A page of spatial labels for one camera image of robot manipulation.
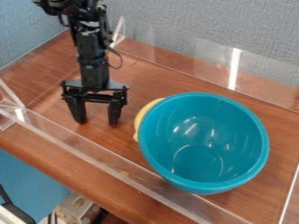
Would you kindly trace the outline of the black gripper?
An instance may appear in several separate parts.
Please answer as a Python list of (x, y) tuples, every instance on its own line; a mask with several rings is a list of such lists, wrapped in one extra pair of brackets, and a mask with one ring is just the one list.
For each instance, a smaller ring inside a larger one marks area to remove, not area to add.
[(67, 102), (75, 121), (87, 121), (86, 102), (107, 103), (109, 125), (117, 126), (122, 114), (122, 106), (127, 105), (129, 86), (110, 78), (109, 57), (85, 59), (78, 57), (78, 80), (61, 83), (62, 99)]

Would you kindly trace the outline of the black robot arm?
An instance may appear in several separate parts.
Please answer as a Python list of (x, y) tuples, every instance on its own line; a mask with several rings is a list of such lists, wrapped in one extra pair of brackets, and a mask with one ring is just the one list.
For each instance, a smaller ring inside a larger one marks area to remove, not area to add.
[(107, 6), (103, 0), (33, 0), (43, 11), (59, 18), (70, 28), (78, 48), (79, 80), (65, 80), (62, 99), (78, 123), (87, 121), (86, 103), (107, 103), (109, 125), (117, 126), (122, 108), (127, 105), (129, 86), (110, 78), (107, 51), (111, 48), (113, 31), (109, 26)]

